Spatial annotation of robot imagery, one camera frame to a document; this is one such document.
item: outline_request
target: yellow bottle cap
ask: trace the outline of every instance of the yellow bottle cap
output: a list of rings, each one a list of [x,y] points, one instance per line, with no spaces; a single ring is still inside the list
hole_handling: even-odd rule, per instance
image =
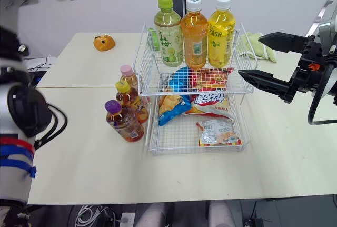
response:
[[[173,7],[172,0],[158,0],[158,7],[163,9],[169,9]]]
[[[120,93],[127,93],[131,89],[130,85],[126,81],[118,81],[115,86]]]

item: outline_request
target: wire basket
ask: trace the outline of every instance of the wire basket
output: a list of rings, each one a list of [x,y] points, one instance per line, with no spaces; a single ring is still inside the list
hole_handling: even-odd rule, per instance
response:
[[[247,39],[247,43],[249,47],[247,47],[242,38]],[[234,32],[234,40],[233,40],[233,49],[232,56],[230,58],[229,64],[227,67],[222,69],[222,72],[227,77],[227,82],[224,83],[225,87],[221,89],[217,89],[217,91],[221,93],[252,93],[254,87],[246,82],[241,76],[238,74],[238,70],[247,70],[252,69],[252,65],[248,56],[248,53],[255,58],[257,67],[257,58],[254,54],[250,41],[247,37],[247,34],[244,30],[243,25],[240,25],[239,29],[236,29]],[[178,67],[169,67],[166,66],[162,61],[161,51],[156,51],[153,45],[153,41],[151,38],[151,34],[147,32],[147,28],[144,25],[140,45],[138,51],[136,53],[136,58],[134,60],[134,70],[138,77],[138,93],[140,96],[154,96],[154,95],[170,95],[170,94],[198,94],[198,93],[211,93],[210,91],[198,91],[190,88],[189,82],[181,82],[185,83],[184,85],[189,86],[188,88],[184,88],[180,92],[165,92],[167,87],[167,82],[172,77],[174,73],[180,68],[186,66],[185,60]],[[206,70],[207,68],[213,68],[208,60],[205,66],[200,70],[189,70],[189,73],[199,73],[201,76],[201,85],[203,84],[203,78],[206,78]],[[183,75],[175,74],[175,77],[183,78],[183,81],[189,81],[190,77],[183,77]]]
[[[159,154],[187,154],[218,151],[242,151],[250,142],[246,122],[241,108],[237,108],[233,94],[228,94],[231,115],[233,117],[234,133],[241,139],[242,145],[199,146],[201,136],[197,122],[214,118],[203,115],[177,116],[167,124],[159,126],[158,100],[154,103],[152,117],[152,129],[147,132],[146,146],[154,155]]]

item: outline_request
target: snack bag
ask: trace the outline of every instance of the snack bag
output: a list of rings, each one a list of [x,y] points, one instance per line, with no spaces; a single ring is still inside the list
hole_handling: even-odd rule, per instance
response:
[[[191,95],[192,108],[184,113],[204,114],[208,116],[225,116],[233,119],[228,96],[224,93]]]
[[[159,98],[159,126],[191,108],[186,95],[166,95]]]
[[[186,66],[170,75],[164,82],[164,92],[188,90],[190,69]],[[191,108],[188,95],[163,95],[159,98],[159,126],[166,124],[177,115]]]
[[[234,134],[230,119],[213,119],[196,123],[202,131],[199,146],[241,145],[241,140]]]
[[[205,68],[191,72],[190,84],[193,91],[226,90],[228,75],[234,70],[232,67]]]

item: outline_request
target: white bottle cap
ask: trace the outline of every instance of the white bottle cap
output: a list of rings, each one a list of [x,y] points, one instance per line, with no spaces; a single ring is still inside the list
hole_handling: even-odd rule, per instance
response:
[[[216,0],[216,9],[228,10],[231,8],[231,0]]]
[[[186,0],[186,9],[191,12],[201,10],[201,0]]]

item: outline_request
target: orange toy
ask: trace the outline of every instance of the orange toy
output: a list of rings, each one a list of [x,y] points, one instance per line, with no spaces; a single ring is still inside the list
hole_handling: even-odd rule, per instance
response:
[[[109,35],[96,36],[94,46],[97,50],[103,52],[112,49],[115,46],[115,41]]]

